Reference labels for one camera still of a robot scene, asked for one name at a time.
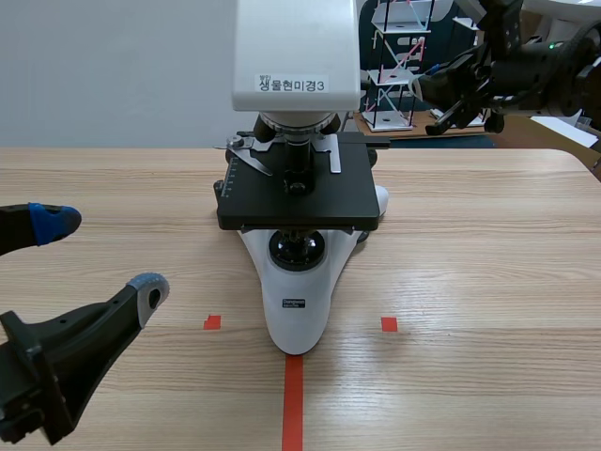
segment wooden table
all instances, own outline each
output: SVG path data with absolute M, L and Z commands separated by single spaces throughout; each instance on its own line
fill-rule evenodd
M 215 150 L 0 151 L 0 205 L 85 218 L 0 260 L 0 311 L 45 320 L 145 271 L 172 286 L 56 449 L 282 449 L 285 357 L 241 240 L 217 226 L 224 171 Z M 304 449 L 601 449 L 598 181 L 555 150 L 388 150 L 375 175 L 388 214 L 304 357 Z M 36 433 L 15 449 L 46 448 Z

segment red tape marker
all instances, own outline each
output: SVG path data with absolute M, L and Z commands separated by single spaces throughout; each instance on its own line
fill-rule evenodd
M 382 332 L 398 332 L 396 318 L 382 317 Z
M 209 315 L 205 321 L 205 331 L 219 331 L 222 328 L 222 317 L 219 315 Z
M 302 451 L 302 356 L 285 357 L 282 451 Z

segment microscope base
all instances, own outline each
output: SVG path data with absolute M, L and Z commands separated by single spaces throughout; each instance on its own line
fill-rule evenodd
M 380 216 L 388 207 L 388 192 L 376 187 Z M 263 289 L 263 308 L 275 345 L 285 353 L 299 355 L 311 350 L 323 335 L 330 315 L 331 295 L 348 258 L 362 233 L 320 231 L 326 255 L 313 269 L 286 271 L 270 255 L 269 243 L 276 230 L 241 233 Z

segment white microscope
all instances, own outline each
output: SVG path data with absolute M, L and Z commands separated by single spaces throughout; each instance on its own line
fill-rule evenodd
M 322 336 L 351 252 L 386 212 L 365 139 L 338 139 L 361 99 L 355 0 L 238 0 L 233 106 L 254 133 L 228 139 L 215 184 L 261 279 L 273 342 L 303 354 Z

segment microscope label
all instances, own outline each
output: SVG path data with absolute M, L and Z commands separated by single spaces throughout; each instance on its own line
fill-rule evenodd
M 257 74 L 254 77 L 256 92 L 328 93 L 328 75 Z
M 284 299 L 282 300 L 283 308 L 304 308 L 304 299 Z

